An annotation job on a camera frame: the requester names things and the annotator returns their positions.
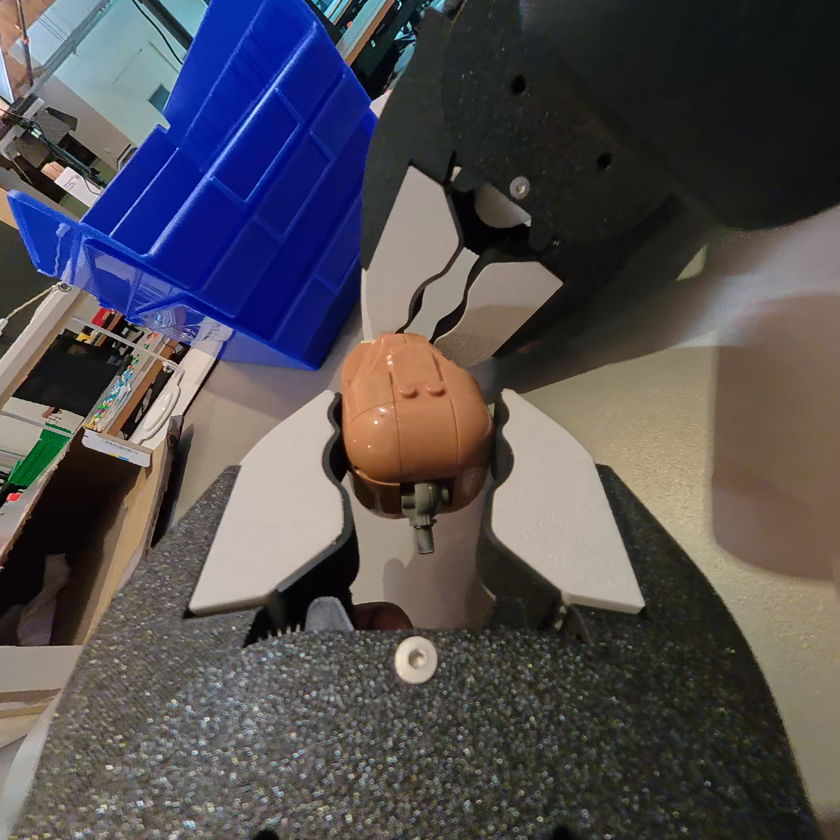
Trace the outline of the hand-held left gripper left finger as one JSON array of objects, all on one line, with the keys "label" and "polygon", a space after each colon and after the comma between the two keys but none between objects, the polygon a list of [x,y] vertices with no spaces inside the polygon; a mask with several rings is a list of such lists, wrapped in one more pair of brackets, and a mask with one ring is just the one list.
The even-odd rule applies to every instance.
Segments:
[{"label": "hand-held left gripper left finger", "polygon": [[320,393],[241,460],[189,601],[193,614],[260,606],[354,536],[340,408],[339,393]]}]

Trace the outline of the green storage bin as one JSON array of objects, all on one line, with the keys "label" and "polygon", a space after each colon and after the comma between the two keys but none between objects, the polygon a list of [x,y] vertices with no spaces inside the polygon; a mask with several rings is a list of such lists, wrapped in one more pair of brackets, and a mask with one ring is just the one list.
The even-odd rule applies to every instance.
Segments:
[{"label": "green storage bin", "polygon": [[61,427],[42,429],[35,445],[16,463],[6,482],[18,489],[29,488],[64,451],[72,437],[73,433]]}]

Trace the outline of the blue plastic bin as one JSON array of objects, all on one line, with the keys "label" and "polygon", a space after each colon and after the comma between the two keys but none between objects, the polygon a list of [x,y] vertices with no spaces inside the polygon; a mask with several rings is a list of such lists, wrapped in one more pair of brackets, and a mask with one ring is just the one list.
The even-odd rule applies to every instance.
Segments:
[{"label": "blue plastic bin", "polygon": [[221,358],[317,370],[361,285],[376,117],[307,2],[211,2],[164,109],[81,220],[8,196],[35,268]]}]

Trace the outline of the white base board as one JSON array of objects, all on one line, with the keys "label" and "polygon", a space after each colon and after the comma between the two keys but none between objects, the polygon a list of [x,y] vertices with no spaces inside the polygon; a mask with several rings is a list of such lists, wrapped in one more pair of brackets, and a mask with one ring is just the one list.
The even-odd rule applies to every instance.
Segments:
[{"label": "white base board", "polygon": [[216,361],[215,357],[202,350],[189,350],[143,415],[129,441],[134,445],[156,449],[165,439],[171,420],[183,418]]}]

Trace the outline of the orange and tan toy segment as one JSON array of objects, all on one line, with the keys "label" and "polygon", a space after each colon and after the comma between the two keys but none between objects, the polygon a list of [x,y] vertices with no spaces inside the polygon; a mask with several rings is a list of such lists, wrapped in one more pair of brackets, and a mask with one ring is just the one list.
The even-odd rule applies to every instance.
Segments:
[{"label": "orange and tan toy segment", "polygon": [[341,397],[355,496],[407,520],[416,551],[433,553],[437,516],[466,508],[487,480],[494,427],[476,379],[424,336],[386,332],[349,353]]}]

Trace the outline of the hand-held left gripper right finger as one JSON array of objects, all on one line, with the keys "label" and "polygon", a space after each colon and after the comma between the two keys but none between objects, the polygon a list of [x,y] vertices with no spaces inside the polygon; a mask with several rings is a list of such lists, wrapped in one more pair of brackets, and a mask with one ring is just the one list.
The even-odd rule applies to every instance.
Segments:
[{"label": "hand-held left gripper right finger", "polygon": [[478,577],[502,614],[645,600],[598,469],[566,429],[513,390],[495,403]]}]

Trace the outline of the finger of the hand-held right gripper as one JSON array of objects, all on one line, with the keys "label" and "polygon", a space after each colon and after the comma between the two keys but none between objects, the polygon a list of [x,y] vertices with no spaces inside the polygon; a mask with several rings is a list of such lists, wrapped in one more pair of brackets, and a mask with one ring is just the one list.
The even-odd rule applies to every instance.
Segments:
[{"label": "finger of the hand-held right gripper", "polygon": [[538,261],[490,262],[469,283],[454,325],[433,345],[459,366],[482,364],[562,286],[562,279]]},{"label": "finger of the hand-held right gripper", "polygon": [[362,333],[375,340],[413,319],[413,302],[461,250],[445,188],[408,167],[361,283]]}]

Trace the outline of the cardboard toy box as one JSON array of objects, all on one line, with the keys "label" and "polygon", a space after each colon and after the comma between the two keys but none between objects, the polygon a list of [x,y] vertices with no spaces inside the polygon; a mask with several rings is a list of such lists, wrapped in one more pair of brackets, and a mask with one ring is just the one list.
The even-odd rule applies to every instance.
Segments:
[{"label": "cardboard toy box", "polygon": [[156,441],[81,430],[26,490],[2,505],[2,644],[86,642],[150,547],[181,436]]}]

